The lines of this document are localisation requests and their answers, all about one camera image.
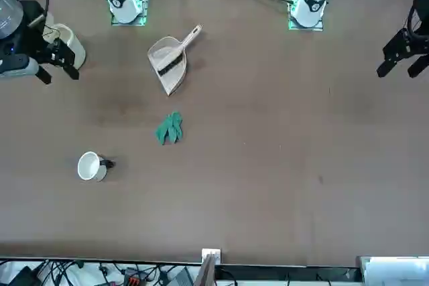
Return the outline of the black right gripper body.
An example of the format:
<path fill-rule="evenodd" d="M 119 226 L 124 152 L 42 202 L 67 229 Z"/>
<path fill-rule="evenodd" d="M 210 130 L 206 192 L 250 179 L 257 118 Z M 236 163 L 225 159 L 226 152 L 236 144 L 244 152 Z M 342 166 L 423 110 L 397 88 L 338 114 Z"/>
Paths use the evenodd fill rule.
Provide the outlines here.
<path fill-rule="evenodd" d="M 49 43 L 43 38 L 46 17 L 35 0 L 6 0 L 1 4 L 1 59 L 28 57 L 49 62 Z"/>

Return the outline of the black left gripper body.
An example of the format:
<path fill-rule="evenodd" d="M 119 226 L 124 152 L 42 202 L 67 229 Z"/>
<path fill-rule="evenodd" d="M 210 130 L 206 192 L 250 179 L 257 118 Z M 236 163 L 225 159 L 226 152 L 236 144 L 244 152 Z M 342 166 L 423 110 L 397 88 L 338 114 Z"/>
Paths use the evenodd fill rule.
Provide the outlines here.
<path fill-rule="evenodd" d="M 428 53 L 428 0 L 413 0 L 406 20 L 406 42 L 410 54 Z"/>

